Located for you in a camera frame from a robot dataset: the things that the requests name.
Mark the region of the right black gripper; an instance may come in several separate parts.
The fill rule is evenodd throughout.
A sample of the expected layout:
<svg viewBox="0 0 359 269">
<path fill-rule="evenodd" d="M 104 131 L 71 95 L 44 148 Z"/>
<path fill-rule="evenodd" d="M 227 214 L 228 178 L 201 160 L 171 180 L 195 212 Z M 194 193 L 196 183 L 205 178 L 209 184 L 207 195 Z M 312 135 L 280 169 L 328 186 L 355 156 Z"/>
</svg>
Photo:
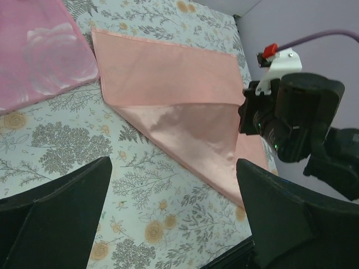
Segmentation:
<svg viewBox="0 0 359 269">
<path fill-rule="evenodd" d="M 239 133 L 246 135 L 264 136 L 264 131 L 274 119 L 275 103 L 277 101 L 280 79 L 271 80 L 271 94 L 255 94 L 259 81 L 251 81 L 248 89 L 243 90 L 245 102 L 239 107 Z"/>
</svg>

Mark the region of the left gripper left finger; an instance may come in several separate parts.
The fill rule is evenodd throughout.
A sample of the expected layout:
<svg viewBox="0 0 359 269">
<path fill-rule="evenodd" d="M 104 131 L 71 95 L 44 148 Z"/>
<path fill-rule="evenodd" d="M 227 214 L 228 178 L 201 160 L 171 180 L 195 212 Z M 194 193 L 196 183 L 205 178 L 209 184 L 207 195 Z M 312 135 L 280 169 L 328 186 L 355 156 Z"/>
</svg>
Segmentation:
<svg viewBox="0 0 359 269">
<path fill-rule="evenodd" d="M 101 157 L 1 199 L 1 268 L 86 268 L 111 174 Z"/>
</svg>

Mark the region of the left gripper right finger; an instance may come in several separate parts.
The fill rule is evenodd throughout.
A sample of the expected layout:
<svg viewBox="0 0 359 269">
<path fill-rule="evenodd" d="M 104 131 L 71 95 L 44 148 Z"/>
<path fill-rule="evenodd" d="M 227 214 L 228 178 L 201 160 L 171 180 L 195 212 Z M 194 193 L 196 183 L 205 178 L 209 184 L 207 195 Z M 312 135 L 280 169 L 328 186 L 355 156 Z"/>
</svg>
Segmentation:
<svg viewBox="0 0 359 269">
<path fill-rule="evenodd" d="M 261 268 L 358 268 L 358 205 L 245 159 L 238 184 Z"/>
</svg>

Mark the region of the salmon pink satin napkin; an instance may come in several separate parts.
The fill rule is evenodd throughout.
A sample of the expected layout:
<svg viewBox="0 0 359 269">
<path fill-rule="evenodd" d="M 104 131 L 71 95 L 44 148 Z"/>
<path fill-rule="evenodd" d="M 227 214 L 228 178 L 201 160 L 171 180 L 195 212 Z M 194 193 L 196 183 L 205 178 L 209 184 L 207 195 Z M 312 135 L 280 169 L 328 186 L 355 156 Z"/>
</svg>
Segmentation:
<svg viewBox="0 0 359 269">
<path fill-rule="evenodd" d="M 93 29 L 104 101 L 175 161 L 239 206 L 236 162 L 267 169 L 260 136 L 238 131 L 234 54 Z"/>
</svg>

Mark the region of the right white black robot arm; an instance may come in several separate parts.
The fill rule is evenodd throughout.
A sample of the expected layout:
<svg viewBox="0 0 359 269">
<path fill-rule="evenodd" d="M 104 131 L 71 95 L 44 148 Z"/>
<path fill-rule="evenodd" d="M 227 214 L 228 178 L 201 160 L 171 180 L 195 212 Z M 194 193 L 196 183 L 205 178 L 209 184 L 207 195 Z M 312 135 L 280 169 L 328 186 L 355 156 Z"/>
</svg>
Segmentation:
<svg viewBox="0 0 359 269">
<path fill-rule="evenodd" d="M 297 72 L 270 81 L 271 94 L 243 91 L 239 132 L 259 135 L 284 163 L 307 159 L 305 176 L 325 182 L 350 201 L 358 199 L 358 129 L 331 126 L 344 85 Z"/>
</svg>

